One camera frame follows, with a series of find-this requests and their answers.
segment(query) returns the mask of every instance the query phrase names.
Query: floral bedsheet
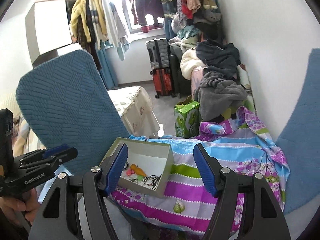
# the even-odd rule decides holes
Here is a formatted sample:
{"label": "floral bedsheet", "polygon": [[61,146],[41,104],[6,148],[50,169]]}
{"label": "floral bedsheet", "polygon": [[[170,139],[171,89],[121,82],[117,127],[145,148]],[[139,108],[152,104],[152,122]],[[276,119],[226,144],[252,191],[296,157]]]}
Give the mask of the floral bedsheet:
{"label": "floral bedsheet", "polygon": [[[110,197],[129,215],[157,226],[185,231],[191,236],[203,236],[217,199],[207,192],[193,159],[193,147],[202,143],[208,154],[222,166],[252,175],[265,175],[281,208],[284,208],[285,184],[290,174],[286,158],[272,141],[268,129],[244,106],[238,108],[236,120],[223,123],[202,123],[201,135],[193,139],[162,138],[135,140],[169,143],[174,165],[164,192],[164,198],[143,195],[117,187]],[[240,227],[244,194],[238,194],[231,234]]]}

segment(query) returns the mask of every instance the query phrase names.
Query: windowsill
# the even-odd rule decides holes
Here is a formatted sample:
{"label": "windowsill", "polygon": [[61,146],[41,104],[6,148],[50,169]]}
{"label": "windowsill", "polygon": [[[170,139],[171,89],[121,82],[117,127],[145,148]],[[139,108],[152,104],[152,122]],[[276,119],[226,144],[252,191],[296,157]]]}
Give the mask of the windowsill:
{"label": "windowsill", "polygon": [[149,32],[147,33],[139,32],[139,33],[131,34],[130,37],[132,41],[137,41],[144,38],[154,37],[154,36],[163,35],[163,34],[165,34],[164,29],[158,28],[158,29],[149,30]]}

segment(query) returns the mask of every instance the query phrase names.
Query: gray blanket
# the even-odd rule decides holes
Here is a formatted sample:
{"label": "gray blanket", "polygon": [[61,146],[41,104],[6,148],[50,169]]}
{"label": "gray blanket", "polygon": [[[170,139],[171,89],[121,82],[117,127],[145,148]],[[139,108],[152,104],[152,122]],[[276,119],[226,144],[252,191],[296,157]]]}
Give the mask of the gray blanket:
{"label": "gray blanket", "polygon": [[208,72],[196,88],[194,98],[200,103],[203,121],[208,122],[231,105],[241,106],[242,101],[247,98],[247,92],[233,80],[225,79],[223,74]]}

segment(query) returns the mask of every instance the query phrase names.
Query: red suitcase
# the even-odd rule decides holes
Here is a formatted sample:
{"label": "red suitcase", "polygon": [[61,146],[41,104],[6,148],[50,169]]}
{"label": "red suitcase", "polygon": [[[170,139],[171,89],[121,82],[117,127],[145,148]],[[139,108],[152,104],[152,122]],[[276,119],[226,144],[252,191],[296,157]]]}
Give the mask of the red suitcase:
{"label": "red suitcase", "polygon": [[169,67],[153,69],[150,72],[156,89],[156,98],[160,96],[175,96],[172,91],[171,70]]}

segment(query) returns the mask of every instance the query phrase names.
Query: metal screw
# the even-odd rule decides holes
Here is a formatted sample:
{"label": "metal screw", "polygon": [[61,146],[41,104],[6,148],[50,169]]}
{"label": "metal screw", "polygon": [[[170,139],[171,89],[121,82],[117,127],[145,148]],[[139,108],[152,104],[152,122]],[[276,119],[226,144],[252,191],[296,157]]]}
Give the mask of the metal screw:
{"label": "metal screw", "polygon": [[99,166],[94,166],[94,167],[91,168],[91,172],[96,173],[98,171],[100,171],[100,167]]}
{"label": "metal screw", "polygon": [[254,175],[257,179],[262,179],[263,178],[263,175],[261,173],[256,173]]}
{"label": "metal screw", "polygon": [[66,177],[66,173],[65,172],[62,172],[58,175],[58,178],[59,179],[64,179]]}
{"label": "metal screw", "polygon": [[229,173],[230,169],[228,167],[222,167],[221,171],[222,171],[222,173]]}

